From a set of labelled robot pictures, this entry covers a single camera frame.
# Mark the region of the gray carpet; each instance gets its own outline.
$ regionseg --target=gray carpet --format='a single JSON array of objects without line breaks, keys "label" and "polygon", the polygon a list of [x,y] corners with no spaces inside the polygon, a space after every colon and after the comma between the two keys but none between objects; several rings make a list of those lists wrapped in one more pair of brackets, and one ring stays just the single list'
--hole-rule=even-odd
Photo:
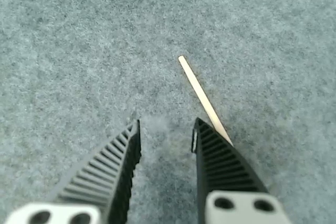
[{"label": "gray carpet", "polygon": [[293,223],[336,218],[336,0],[0,0],[0,220],[141,120],[129,223],[196,223],[185,54]]}]

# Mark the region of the ribbed gripper pad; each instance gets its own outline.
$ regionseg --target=ribbed gripper pad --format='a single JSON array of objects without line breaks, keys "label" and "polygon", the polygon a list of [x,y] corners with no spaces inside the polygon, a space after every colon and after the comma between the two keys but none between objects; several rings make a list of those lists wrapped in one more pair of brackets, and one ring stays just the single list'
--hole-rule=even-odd
[{"label": "ribbed gripper pad", "polygon": [[198,223],[205,223],[205,200],[214,190],[267,193],[238,151],[199,118],[194,125],[192,151],[196,153],[197,160]]},{"label": "ribbed gripper pad", "polygon": [[141,156],[139,122],[73,167],[52,192],[55,202],[97,206],[103,221],[126,223],[133,170]]}]

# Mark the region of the textured gray surface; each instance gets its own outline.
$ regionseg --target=textured gray surface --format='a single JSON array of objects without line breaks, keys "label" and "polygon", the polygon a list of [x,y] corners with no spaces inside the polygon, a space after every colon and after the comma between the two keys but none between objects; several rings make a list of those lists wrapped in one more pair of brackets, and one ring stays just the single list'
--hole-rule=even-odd
[{"label": "textured gray surface", "polygon": [[336,218],[335,0],[0,0],[0,218],[142,123],[129,223],[195,223],[186,54],[294,223]]}]

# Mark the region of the bolt hole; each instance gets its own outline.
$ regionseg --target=bolt hole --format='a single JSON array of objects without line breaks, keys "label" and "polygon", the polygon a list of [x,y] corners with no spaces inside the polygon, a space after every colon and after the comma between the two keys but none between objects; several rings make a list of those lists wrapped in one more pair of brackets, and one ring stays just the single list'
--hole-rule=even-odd
[{"label": "bolt hole", "polygon": [[269,203],[268,201],[265,201],[263,199],[256,200],[254,202],[254,207],[261,210],[261,211],[265,211],[265,212],[273,212],[274,211],[273,205],[271,203]]},{"label": "bolt hole", "polygon": [[90,215],[86,213],[81,213],[74,216],[71,219],[70,224],[89,224],[90,220],[91,220]]},{"label": "bolt hole", "polygon": [[49,218],[50,218],[49,211],[40,211],[31,217],[29,224],[44,224],[47,223]]},{"label": "bolt hole", "polygon": [[215,206],[223,209],[232,209],[235,207],[233,202],[227,198],[217,198],[215,200]]}]

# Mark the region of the wooden skewer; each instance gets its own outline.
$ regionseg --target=wooden skewer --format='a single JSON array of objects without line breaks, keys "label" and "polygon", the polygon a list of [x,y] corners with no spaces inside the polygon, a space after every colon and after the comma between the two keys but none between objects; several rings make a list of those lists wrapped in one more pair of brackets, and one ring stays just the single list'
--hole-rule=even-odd
[{"label": "wooden skewer", "polygon": [[193,70],[189,66],[188,62],[186,61],[186,59],[184,58],[183,55],[179,56],[178,60],[181,64],[185,74],[187,75],[191,86],[193,87],[193,89],[195,90],[199,100],[201,101],[201,104],[202,104],[203,108],[205,109],[205,112],[208,114],[208,116],[210,118],[210,121],[212,122],[215,130],[223,138],[225,138],[226,141],[228,141],[233,146],[230,137],[228,136],[225,128],[223,127],[221,121],[219,120],[218,115],[216,114],[216,111],[212,107],[208,97],[206,96],[204,90],[202,89],[202,86],[198,82],[198,80],[197,80]]}]

